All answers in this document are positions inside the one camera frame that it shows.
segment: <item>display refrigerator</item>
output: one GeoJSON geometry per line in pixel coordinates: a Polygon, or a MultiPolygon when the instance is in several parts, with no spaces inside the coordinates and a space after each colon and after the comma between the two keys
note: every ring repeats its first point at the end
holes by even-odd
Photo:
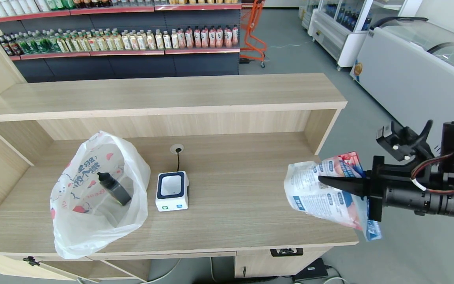
{"type": "Polygon", "coordinates": [[[454,121],[454,33],[426,18],[387,18],[371,27],[350,75],[439,154],[441,126],[454,121]]]}
{"type": "Polygon", "coordinates": [[[390,17],[412,17],[422,0],[320,0],[308,34],[336,60],[337,70],[351,67],[372,23],[390,17]]]}

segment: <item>black cable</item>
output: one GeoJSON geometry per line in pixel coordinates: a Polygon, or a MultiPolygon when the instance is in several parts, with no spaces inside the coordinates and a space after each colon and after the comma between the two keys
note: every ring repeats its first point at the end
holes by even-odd
{"type": "Polygon", "coordinates": [[[337,272],[337,276],[339,276],[339,277],[342,278],[341,273],[339,273],[339,270],[335,269],[335,267],[330,266],[330,265],[325,265],[325,267],[326,267],[327,269],[328,269],[328,268],[334,269],[334,270],[337,272]]]}
{"type": "Polygon", "coordinates": [[[182,149],[178,148],[176,149],[176,155],[178,156],[178,168],[176,169],[177,172],[180,171],[180,152],[182,151],[182,149]]]}

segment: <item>plastic shopping bag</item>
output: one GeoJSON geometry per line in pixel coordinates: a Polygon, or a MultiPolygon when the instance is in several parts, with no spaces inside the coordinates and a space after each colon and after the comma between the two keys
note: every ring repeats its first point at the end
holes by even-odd
{"type": "Polygon", "coordinates": [[[345,153],[322,161],[288,165],[283,183],[288,202],[298,211],[364,232],[365,239],[381,239],[380,226],[368,220],[367,198],[329,187],[319,176],[364,177],[356,152],[345,153]]]}
{"type": "Polygon", "coordinates": [[[50,195],[54,244],[65,259],[91,255],[141,227],[150,167],[130,142],[99,131],[80,145],[50,195]],[[132,197],[122,206],[99,184],[109,173],[132,197]]]}

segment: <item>wire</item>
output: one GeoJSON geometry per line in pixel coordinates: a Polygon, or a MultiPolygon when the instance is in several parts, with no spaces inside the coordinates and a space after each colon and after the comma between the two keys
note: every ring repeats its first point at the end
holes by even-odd
{"type": "Polygon", "coordinates": [[[329,279],[325,280],[325,282],[323,282],[323,284],[327,284],[327,283],[331,282],[331,281],[334,280],[334,279],[340,279],[340,280],[342,280],[343,282],[345,282],[346,284],[350,284],[346,279],[344,279],[344,278],[342,278],[342,277],[337,277],[337,276],[335,276],[335,277],[330,277],[329,279]]]}
{"type": "Polygon", "coordinates": [[[339,273],[339,270],[337,270],[334,266],[326,265],[325,267],[326,267],[327,269],[328,269],[328,268],[334,269],[335,272],[337,273],[337,276],[342,277],[342,276],[341,276],[341,273],[339,273]]]}
{"type": "Polygon", "coordinates": [[[178,262],[176,262],[175,266],[173,266],[173,268],[171,268],[171,270],[168,271],[165,275],[162,275],[161,277],[156,278],[156,279],[153,279],[153,280],[150,280],[150,281],[143,281],[143,282],[141,282],[140,284],[150,284],[150,283],[159,281],[159,280],[161,280],[162,278],[168,276],[169,274],[171,274],[171,272],[172,272],[173,270],[175,270],[175,268],[178,266],[178,264],[180,263],[180,261],[182,261],[181,258],[178,260],[178,262]]]}
{"type": "Polygon", "coordinates": [[[215,276],[213,276],[213,257],[209,257],[209,264],[211,267],[211,279],[213,279],[215,283],[218,283],[218,281],[215,279],[215,276]]]}
{"type": "Polygon", "coordinates": [[[180,171],[180,152],[181,152],[181,149],[176,149],[176,155],[178,156],[178,168],[176,168],[177,172],[180,171]]]}

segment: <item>black bottle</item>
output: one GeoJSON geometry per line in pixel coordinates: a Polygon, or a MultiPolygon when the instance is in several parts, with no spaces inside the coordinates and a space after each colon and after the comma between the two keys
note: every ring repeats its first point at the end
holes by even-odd
{"type": "Polygon", "coordinates": [[[129,201],[131,201],[131,196],[126,189],[110,175],[109,173],[97,173],[99,176],[99,183],[106,189],[108,192],[124,206],[129,201]]]}

